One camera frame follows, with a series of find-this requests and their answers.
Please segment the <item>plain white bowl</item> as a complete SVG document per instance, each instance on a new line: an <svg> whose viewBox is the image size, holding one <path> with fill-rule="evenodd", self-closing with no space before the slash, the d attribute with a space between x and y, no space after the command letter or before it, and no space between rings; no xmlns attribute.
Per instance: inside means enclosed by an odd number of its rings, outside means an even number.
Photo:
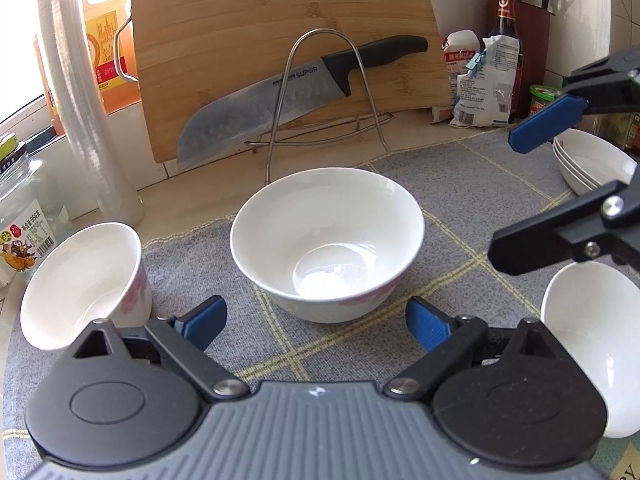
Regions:
<svg viewBox="0 0 640 480"><path fill-rule="evenodd" d="M541 319L601 393L604 435L639 431L639 287L600 262L572 263L551 279Z"/></svg>

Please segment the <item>white fruit-print plate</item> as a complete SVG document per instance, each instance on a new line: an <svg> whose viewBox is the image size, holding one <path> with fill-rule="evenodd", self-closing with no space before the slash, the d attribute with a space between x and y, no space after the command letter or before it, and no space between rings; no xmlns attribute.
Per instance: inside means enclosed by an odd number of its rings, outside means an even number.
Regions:
<svg viewBox="0 0 640 480"><path fill-rule="evenodd" d="M561 176L578 196L613 181L629 184L637 168L630 156L610 142L578 129L556 136L552 150Z"/></svg>

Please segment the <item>dark red knife block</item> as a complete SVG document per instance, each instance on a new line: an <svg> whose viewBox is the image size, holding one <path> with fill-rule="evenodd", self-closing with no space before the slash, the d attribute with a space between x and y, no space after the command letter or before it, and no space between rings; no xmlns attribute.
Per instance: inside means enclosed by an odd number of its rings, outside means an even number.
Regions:
<svg viewBox="0 0 640 480"><path fill-rule="evenodd" d="M498 2L487 0L485 32L497 25ZM533 84L544 82L544 70L548 58L551 13L541 6L518 0L515 3L515 26L524 48L521 72L520 96L515 109L516 118L525 118L530 110L530 91Z"/></svg>

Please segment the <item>teal binder clip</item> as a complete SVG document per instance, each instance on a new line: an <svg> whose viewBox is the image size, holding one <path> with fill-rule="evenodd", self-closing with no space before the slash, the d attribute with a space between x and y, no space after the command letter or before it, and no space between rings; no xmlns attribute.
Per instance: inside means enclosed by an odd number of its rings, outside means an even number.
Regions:
<svg viewBox="0 0 640 480"><path fill-rule="evenodd" d="M475 74L478 70L480 70L486 61L486 51L476 52L472 58L465 64L465 68L468 70L469 74Z"/></svg>

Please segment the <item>green-lid sauce jar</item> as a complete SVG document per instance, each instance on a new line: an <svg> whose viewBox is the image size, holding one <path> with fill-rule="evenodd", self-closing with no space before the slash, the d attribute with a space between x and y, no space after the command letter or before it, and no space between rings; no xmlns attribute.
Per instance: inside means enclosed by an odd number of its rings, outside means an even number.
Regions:
<svg viewBox="0 0 640 480"><path fill-rule="evenodd" d="M544 107L552 103L559 95L560 90L544 84L532 84L529 87L530 105L529 114L538 113Z"/></svg>

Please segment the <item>glass jar with label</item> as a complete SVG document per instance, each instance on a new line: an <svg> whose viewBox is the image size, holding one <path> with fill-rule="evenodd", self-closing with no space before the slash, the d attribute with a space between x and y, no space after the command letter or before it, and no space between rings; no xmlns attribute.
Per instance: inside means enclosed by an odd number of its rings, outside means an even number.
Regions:
<svg viewBox="0 0 640 480"><path fill-rule="evenodd" d="M58 179L17 143L1 159L1 269L30 280L72 233Z"/></svg>

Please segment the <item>dark soy sauce bottle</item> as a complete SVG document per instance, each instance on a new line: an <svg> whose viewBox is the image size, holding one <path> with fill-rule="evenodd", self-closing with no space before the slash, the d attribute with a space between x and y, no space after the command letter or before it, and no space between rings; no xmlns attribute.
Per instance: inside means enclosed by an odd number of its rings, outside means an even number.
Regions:
<svg viewBox="0 0 640 480"><path fill-rule="evenodd" d="M516 29L515 0L497 0L497 24L487 41L491 53L492 114L495 124L505 125L518 107L524 62L523 46Z"/></svg>

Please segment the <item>stack of clear cups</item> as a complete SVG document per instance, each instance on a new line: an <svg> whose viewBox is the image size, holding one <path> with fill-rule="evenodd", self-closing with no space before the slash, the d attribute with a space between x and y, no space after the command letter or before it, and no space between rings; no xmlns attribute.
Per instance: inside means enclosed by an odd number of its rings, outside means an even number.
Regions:
<svg viewBox="0 0 640 480"><path fill-rule="evenodd" d="M82 178L105 221L136 226L144 206L113 153L80 0L37 0L37 11L42 62Z"/></svg>

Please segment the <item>red-white seasoning bag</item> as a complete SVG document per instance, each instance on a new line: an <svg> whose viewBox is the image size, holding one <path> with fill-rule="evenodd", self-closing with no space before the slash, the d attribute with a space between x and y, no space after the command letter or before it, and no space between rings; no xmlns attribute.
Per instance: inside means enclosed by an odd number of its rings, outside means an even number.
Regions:
<svg viewBox="0 0 640 480"><path fill-rule="evenodd" d="M450 103L432 108L433 124L449 122L452 119L452 110L457 99L458 76L468 71L466 63L480 52L480 38L471 29L450 32L442 40L442 52L444 52L449 81Z"/></svg>

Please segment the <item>white seasoning bag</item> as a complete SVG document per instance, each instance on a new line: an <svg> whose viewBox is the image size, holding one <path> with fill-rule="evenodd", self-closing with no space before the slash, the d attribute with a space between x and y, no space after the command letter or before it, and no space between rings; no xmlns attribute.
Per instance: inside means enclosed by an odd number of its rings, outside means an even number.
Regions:
<svg viewBox="0 0 640 480"><path fill-rule="evenodd" d="M491 53L487 49L488 38L484 39L486 61L475 74L458 76L457 99L452 110L452 123L459 127L503 127L494 123L491 106L491 82L489 66Z"/></svg>

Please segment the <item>grey checked dish mat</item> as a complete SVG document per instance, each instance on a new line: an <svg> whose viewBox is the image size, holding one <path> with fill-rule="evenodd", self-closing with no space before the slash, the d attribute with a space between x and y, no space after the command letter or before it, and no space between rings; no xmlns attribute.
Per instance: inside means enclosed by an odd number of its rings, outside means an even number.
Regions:
<svg viewBox="0 0 640 480"><path fill-rule="evenodd" d="M553 270L512 278L491 267L486 249L495 229L572 198L550 146L520 155L501 133L484 133L387 155L367 167L408 190L425 222L416 260L377 309L342 324L290 315L236 267L231 221L219 218L144 248L155 312L181 314L209 296L224 297L227 326L207 354L251 385L387 382L423 353L405 326L413 296L495 326L512 327L538 312Z"/></svg>

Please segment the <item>bamboo cutting board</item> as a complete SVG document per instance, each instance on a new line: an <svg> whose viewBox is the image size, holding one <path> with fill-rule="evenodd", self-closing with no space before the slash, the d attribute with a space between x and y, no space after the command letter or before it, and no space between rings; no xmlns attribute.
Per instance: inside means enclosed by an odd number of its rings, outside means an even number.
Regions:
<svg viewBox="0 0 640 480"><path fill-rule="evenodd" d="M180 132L202 106L281 73L287 60L396 35L428 49L364 76L352 95L304 116L303 125L441 106L450 97L430 0L131 0L143 113L157 162L176 156Z"/></svg>

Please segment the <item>pink floral white bowl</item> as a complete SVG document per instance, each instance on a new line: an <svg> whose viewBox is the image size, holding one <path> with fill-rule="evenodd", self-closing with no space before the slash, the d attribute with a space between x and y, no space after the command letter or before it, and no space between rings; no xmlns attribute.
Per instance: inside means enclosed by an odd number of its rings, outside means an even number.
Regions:
<svg viewBox="0 0 640 480"><path fill-rule="evenodd" d="M138 233L103 222L75 233L41 263L26 287L20 324L29 344L50 351L69 346L98 318L137 327L151 312Z"/></svg>

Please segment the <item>black-handled kitchen knife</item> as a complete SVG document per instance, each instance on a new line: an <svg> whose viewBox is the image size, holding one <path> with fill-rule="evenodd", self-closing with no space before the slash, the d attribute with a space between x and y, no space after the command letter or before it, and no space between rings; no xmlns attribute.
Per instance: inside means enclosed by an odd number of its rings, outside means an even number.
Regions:
<svg viewBox="0 0 640 480"><path fill-rule="evenodd" d="M320 56L202 106L177 143L180 170L198 166L253 136L272 131L352 94L349 74L428 50L426 38L397 35Z"/></svg>

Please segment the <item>orange oil bottle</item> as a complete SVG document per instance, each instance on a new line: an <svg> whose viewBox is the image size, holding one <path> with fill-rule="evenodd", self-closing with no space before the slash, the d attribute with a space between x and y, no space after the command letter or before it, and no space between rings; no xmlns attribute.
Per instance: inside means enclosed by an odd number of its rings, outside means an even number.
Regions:
<svg viewBox="0 0 640 480"><path fill-rule="evenodd" d="M130 0L82 0L82 8L94 79L100 90L104 110L111 114L141 99L138 84L128 82L119 76L115 67L114 38L117 29L129 18ZM64 128L47 81L37 37L34 40L34 49L52 127L58 136L62 136ZM118 37L118 55L120 69L126 75L137 77L131 28L122 30Z"/></svg>

